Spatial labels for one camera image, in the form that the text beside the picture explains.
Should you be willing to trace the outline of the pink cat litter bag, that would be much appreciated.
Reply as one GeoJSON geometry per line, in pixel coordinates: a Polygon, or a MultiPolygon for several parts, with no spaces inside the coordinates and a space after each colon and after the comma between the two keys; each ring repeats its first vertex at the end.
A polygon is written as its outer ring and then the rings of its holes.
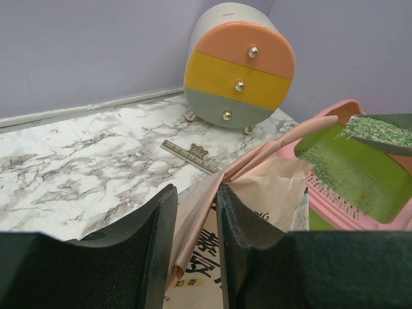
{"type": "Polygon", "coordinates": [[[227,184],[252,211],[252,218],[283,232],[309,229],[305,176],[312,165],[276,154],[320,128],[307,120],[277,140],[265,142],[223,171],[179,194],[169,282],[164,308],[223,308],[216,211],[218,186],[227,184]]]}

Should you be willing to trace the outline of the green litter pellets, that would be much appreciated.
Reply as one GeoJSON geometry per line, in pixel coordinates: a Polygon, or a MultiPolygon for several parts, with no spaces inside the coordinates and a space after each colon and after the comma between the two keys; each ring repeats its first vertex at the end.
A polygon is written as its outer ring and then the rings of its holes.
{"type": "Polygon", "coordinates": [[[370,117],[351,118],[338,137],[363,138],[403,147],[411,147],[411,132],[394,124],[370,117]]]}

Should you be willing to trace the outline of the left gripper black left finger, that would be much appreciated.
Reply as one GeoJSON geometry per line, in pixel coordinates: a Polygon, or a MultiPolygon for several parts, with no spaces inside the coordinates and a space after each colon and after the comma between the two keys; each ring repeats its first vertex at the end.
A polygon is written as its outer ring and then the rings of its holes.
{"type": "Polygon", "coordinates": [[[178,206],[168,185],[84,238],[1,234],[2,308],[161,308],[178,206]]]}

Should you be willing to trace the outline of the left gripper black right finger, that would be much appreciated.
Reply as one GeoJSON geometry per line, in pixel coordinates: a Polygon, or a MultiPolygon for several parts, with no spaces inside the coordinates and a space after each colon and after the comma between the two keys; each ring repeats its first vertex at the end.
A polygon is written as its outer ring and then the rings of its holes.
{"type": "Polygon", "coordinates": [[[217,191],[225,308],[410,308],[411,233],[282,232],[217,191]]]}

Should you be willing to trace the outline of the pink green litter box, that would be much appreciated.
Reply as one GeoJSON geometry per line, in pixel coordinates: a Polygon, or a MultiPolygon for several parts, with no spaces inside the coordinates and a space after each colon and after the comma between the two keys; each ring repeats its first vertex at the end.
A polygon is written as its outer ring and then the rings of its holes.
{"type": "Polygon", "coordinates": [[[306,176],[312,230],[411,230],[411,158],[387,155],[341,132],[363,111],[354,100],[317,114],[338,122],[276,154],[314,165],[306,176]]]}

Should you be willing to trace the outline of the metal bag sealing clip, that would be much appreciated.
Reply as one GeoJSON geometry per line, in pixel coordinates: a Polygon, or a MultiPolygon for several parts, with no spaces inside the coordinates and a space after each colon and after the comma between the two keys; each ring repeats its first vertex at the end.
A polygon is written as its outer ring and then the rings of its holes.
{"type": "Polygon", "coordinates": [[[220,172],[220,169],[205,160],[209,152],[202,146],[191,144],[190,149],[185,150],[169,140],[164,140],[161,147],[207,174],[220,172]]]}

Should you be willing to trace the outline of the round pastel drawer cabinet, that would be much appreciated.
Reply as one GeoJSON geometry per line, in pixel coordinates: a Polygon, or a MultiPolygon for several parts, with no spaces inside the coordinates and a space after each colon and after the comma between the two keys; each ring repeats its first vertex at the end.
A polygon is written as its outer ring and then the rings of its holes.
{"type": "Polygon", "coordinates": [[[248,135],[281,105],[294,73],[292,46],[264,13],[241,3],[215,5],[189,39],[185,117],[248,135]]]}

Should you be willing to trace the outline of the grey metal litter scoop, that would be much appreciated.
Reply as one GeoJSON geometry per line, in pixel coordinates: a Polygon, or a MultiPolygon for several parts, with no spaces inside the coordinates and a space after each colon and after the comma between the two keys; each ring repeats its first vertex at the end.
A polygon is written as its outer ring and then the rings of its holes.
{"type": "Polygon", "coordinates": [[[341,135],[388,155],[411,157],[411,113],[353,115],[341,135]]]}

